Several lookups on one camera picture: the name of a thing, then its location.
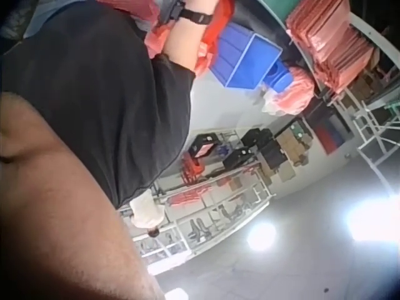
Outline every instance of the skin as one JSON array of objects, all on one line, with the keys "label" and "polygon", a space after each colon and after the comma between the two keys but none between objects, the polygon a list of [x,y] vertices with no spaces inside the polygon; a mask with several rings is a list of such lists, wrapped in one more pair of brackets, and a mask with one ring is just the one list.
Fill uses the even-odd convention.
[{"label": "skin", "polygon": [[[211,14],[217,1],[187,6]],[[205,28],[180,19],[164,52],[194,69]],[[29,299],[164,299],[97,182],[17,95],[1,94],[0,138],[1,267],[16,287],[23,283],[16,292]]]}]

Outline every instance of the watch strap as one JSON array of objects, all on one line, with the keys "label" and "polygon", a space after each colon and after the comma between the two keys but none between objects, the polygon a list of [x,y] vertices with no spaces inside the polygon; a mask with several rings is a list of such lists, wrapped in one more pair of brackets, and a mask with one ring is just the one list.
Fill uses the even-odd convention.
[{"label": "watch strap", "polygon": [[188,19],[196,24],[208,25],[213,20],[212,14],[203,14],[201,12],[191,11],[189,9],[183,8],[179,17]]}]

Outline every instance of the black case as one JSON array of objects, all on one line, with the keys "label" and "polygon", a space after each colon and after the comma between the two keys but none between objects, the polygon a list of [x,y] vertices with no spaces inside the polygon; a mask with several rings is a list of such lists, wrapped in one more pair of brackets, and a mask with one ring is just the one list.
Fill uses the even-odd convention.
[{"label": "black case", "polygon": [[232,151],[222,163],[225,169],[233,170],[242,166],[252,156],[253,152],[248,147],[242,147]]},{"label": "black case", "polygon": [[243,145],[249,148],[255,146],[260,132],[261,130],[259,128],[253,128],[246,132],[246,134],[241,138]]},{"label": "black case", "polygon": [[257,138],[257,148],[261,150],[264,146],[266,146],[270,141],[274,139],[274,136],[268,128],[261,130]]},{"label": "black case", "polygon": [[273,139],[267,145],[260,149],[261,155],[271,170],[277,169],[282,163],[288,160],[286,154],[281,150],[279,143]]},{"label": "black case", "polygon": [[[209,148],[207,152],[203,155],[198,156],[198,153],[203,148],[203,146],[207,146],[210,144],[212,144],[211,148]],[[215,133],[199,134],[192,142],[188,152],[192,158],[203,158],[205,156],[208,156],[218,144],[219,139]]]}]

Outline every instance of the blue storage bin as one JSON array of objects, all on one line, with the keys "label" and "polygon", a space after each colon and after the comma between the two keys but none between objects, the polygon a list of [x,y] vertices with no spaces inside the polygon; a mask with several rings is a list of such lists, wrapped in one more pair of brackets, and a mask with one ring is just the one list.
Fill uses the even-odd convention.
[{"label": "blue storage bin", "polygon": [[292,84],[293,75],[278,59],[262,81],[277,93],[281,93]]},{"label": "blue storage bin", "polygon": [[265,37],[229,23],[220,34],[212,73],[228,88],[255,89],[282,53]]}]

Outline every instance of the bright light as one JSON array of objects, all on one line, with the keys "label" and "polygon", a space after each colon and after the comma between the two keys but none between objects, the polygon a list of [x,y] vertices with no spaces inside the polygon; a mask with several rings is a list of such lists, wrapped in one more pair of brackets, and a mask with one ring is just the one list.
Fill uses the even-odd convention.
[{"label": "bright light", "polygon": [[272,224],[261,223],[254,227],[247,242],[251,249],[255,251],[264,251],[272,246],[275,241],[276,230]]},{"label": "bright light", "polygon": [[189,296],[183,289],[179,287],[167,292],[165,294],[165,300],[189,300]]},{"label": "bright light", "polygon": [[400,205],[396,199],[368,201],[350,212],[347,225],[355,241],[400,241]]}]

